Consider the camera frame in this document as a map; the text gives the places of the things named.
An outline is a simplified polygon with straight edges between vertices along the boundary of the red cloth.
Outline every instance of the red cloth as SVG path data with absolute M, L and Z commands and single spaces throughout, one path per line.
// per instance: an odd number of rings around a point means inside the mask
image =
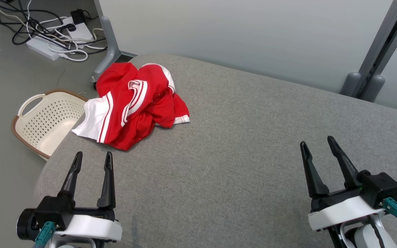
M 137 70 L 132 63 L 113 63 L 96 84 L 99 99 L 85 104 L 85 120 L 73 130 L 117 149 L 129 150 L 156 124 L 165 128 L 189 122 L 189 111 L 175 93 L 170 72 L 159 64 Z

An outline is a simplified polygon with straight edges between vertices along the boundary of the gray partition foot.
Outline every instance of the gray partition foot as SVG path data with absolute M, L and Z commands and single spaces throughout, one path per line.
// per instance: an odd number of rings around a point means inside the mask
M 385 82 L 385 77 L 381 75 L 373 76 L 361 95 L 361 99 L 367 102 L 374 102 Z
M 90 83 L 95 83 L 99 76 L 120 56 L 119 47 L 114 36 L 110 19 L 108 19 L 106 16 L 102 16 L 100 19 L 102 28 L 104 29 L 105 38 L 107 39 L 108 49 L 105 58 L 101 61 L 101 63 L 98 64 L 88 79 Z
M 359 72 L 350 72 L 345 78 L 345 82 L 339 94 L 344 96 L 353 96 L 353 93 L 358 86 L 359 80 L 361 79 L 361 74 Z

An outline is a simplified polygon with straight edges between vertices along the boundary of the gray fabric surface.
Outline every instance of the gray fabric surface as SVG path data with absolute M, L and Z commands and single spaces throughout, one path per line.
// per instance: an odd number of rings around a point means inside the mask
M 156 128 L 128 152 L 69 133 L 45 165 L 36 196 L 55 195 L 84 152 L 75 200 L 95 207 L 112 151 L 114 247 L 332 247 L 310 229 L 299 143 L 331 191 L 344 179 L 330 152 L 336 138 L 358 168 L 397 180 L 397 110 L 269 77 L 172 55 L 141 55 L 172 74 L 191 123 Z M 397 243 L 397 221 L 383 218 Z

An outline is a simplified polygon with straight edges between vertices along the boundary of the extension socket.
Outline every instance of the extension socket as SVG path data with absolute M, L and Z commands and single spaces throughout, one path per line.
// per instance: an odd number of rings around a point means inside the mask
M 57 52 L 53 52 L 49 49 L 49 46 L 47 45 L 49 41 L 46 39 L 35 36 L 33 37 L 30 41 L 27 41 L 27 46 L 32 49 L 33 51 L 42 54 L 46 56 L 47 58 L 51 59 L 52 61 L 55 61 L 57 58 L 59 58 L 59 55 Z M 62 47 L 59 47 L 52 42 L 50 42 L 50 47 L 54 50 L 57 51 L 63 51 L 64 49 Z
M 64 25 L 67 24 L 73 24 L 73 18 L 68 17 L 66 19 L 62 20 Z M 91 34 L 90 30 L 88 30 L 88 27 L 85 25 L 85 23 L 80 23 L 75 25 L 76 30 L 71 32 L 67 29 L 68 34 L 70 35 L 71 38 L 73 39 L 84 39 L 84 40 L 89 40 L 89 41 L 94 41 L 93 35 Z M 86 43 L 88 41 L 75 41 L 76 43 Z M 84 48 L 84 45 L 78 45 L 80 49 Z

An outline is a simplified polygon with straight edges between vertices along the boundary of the beige plastic basket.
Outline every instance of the beige plastic basket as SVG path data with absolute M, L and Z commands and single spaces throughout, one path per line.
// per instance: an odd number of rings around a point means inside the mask
M 27 105 L 41 98 L 35 107 L 22 114 Z M 84 114 L 86 101 L 85 97 L 62 89 L 35 95 L 22 104 L 13 118 L 11 131 L 24 145 L 48 160 Z

